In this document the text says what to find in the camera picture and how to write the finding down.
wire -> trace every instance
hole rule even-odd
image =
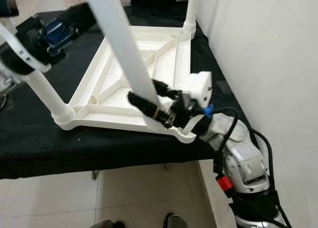
[[[278,201],[277,207],[278,207],[278,210],[280,211],[280,213],[282,214],[283,219],[284,219],[284,221],[285,221],[287,227],[290,227],[290,228],[291,228],[292,226],[290,225],[289,220],[288,220],[288,218],[287,218],[287,216],[286,216],[286,214],[285,214],[285,212],[284,212],[282,206],[280,205],[279,201]]]
[[[211,115],[213,115],[213,114],[218,114],[218,113],[223,113],[223,112],[225,112],[225,111],[230,111],[230,112],[232,112],[233,114],[234,114],[234,119],[233,119],[233,122],[232,122],[232,124],[231,124],[231,126],[230,126],[230,128],[229,128],[229,130],[228,130],[228,132],[224,135],[224,137],[223,137],[223,140],[222,140],[222,142],[221,142],[221,144],[220,144],[220,147],[219,147],[219,149],[217,150],[217,152],[218,152],[218,154],[219,154],[219,161],[218,161],[218,171],[217,171],[217,174],[220,176],[220,175],[223,175],[223,148],[224,148],[224,146],[226,145],[226,143],[227,143],[227,141],[229,140],[229,138],[230,138],[230,136],[231,136],[231,134],[232,134],[232,132],[233,132],[233,130],[234,130],[234,128],[235,128],[235,126],[237,125],[237,123],[238,123],[238,120],[239,120],[239,112],[238,112],[238,110],[236,110],[234,107],[223,107],[223,108],[221,108],[221,109],[217,109],[217,110],[213,110],[212,112],[211,112]]]
[[[272,189],[275,190],[275,179],[274,179],[274,168],[273,168],[273,152],[272,147],[266,137],[261,134],[259,131],[256,131],[253,128],[248,129],[250,132],[259,136],[266,144],[268,150],[268,167],[269,167],[269,181],[272,186]]]
[[[235,126],[237,125],[238,123],[238,120],[239,120],[239,112],[238,110],[236,110],[234,107],[223,107],[221,109],[218,109],[218,110],[214,110],[211,112],[211,115],[213,114],[218,114],[218,113],[222,113],[224,111],[231,111],[233,112],[234,114],[234,119],[233,119],[233,122],[232,122],[232,125],[231,127],[229,128],[229,131],[224,135],[224,138],[220,144],[220,147],[218,149],[218,151],[222,151],[222,149],[224,148],[225,144],[227,143],[227,141],[229,140]]]
[[[2,111],[2,109],[4,108],[5,103],[7,101],[7,95],[5,95],[3,98],[0,97],[0,99],[3,99],[2,104],[0,105],[0,111]]]
[[[272,219],[272,218],[269,218],[269,217],[267,217],[267,216],[264,216],[264,215],[260,215],[264,220],[266,220],[267,222],[270,222],[270,223],[272,223],[272,224],[274,224],[274,225],[276,225],[276,226],[278,226],[278,227],[280,227],[280,228],[288,228],[287,226],[285,226],[284,224],[281,224],[280,222],[278,222],[278,221],[276,221],[276,220],[274,220],[274,219]]]
[[[275,191],[275,179],[274,179],[274,166],[273,166],[273,152],[272,152],[272,147],[269,143],[269,141],[266,139],[266,137],[261,134],[259,131],[253,129],[253,128],[249,128],[249,131],[256,134],[257,136],[259,136],[266,144],[267,150],[268,150],[268,167],[269,167],[269,180],[270,180],[270,184],[272,186],[273,191]],[[280,213],[282,214],[282,217],[286,223],[287,226],[279,223],[278,221],[275,221],[273,219],[267,218],[265,216],[263,216],[265,219],[267,219],[268,222],[273,223],[274,225],[281,227],[281,228],[291,228],[292,226],[290,225],[290,222],[282,208],[282,206],[280,205],[280,201],[279,198],[277,197],[277,201],[276,201],[276,206],[278,208],[278,210],[280,211]]]

white plastic pipe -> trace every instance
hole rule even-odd
[[[188,2],[188,9],[187,9],[187,16],[185,22],[183,24],[183,32],[191,33],[191,39],[194,38],[195,31],[196,31],[196,16],[198,11],[200,0],[189,0]]]
[[[135,94],[161,107],[120,0],[88,0]]]
[[[27,76],[23,76],[22,80],[31,87],[35,94],[50,110],[52,117],[57,124],[66,124],[72,120],[74,110],[63,102],[41,72],[34,71]]]

